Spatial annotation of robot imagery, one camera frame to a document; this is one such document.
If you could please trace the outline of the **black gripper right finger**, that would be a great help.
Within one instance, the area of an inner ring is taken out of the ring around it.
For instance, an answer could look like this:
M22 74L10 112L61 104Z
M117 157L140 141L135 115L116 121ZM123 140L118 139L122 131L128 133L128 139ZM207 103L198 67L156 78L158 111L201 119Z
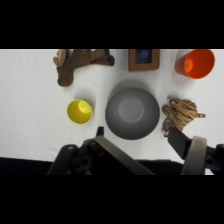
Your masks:
M171 128L168 143L184 161L182 175L204 175L207 140L203 137L187 137L177 128Z

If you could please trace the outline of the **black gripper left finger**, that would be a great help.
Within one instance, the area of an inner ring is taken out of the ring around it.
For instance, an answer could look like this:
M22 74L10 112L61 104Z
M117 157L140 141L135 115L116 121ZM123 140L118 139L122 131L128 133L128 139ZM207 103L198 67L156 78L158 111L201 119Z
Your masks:
M92 150L104 169L110 174L153 175L153 172L123 152L104 136L104 127L97 128Z

